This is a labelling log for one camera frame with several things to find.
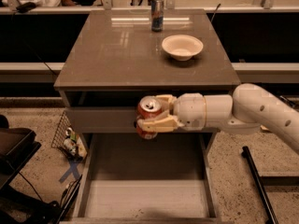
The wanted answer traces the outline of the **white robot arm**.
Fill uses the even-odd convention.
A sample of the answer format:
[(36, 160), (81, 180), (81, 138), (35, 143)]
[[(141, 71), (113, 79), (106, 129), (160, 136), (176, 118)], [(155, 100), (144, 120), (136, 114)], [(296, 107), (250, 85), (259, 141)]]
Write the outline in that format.
[(178, 129), (249, 134), (262, 126), (299, 153), (299, 112), (254, 84), (241, 84), (222, 95), (145, 96), (137, 106), (136, 130), (145, 139)]

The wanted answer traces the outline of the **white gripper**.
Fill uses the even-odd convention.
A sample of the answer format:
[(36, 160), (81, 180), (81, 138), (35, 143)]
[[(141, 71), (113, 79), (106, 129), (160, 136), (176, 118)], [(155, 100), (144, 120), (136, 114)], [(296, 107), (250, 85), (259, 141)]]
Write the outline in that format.
[(182, 128), (186, 131), (200, 131), (206, 124), (206, 100), (200, 93), (185, 93), (179, 98), (171, 94), (156, 95), (155, 98), (161, 104), (167, 115), (159, 119), (139, 119), (138, 127), (149, 133), (169, 133)]

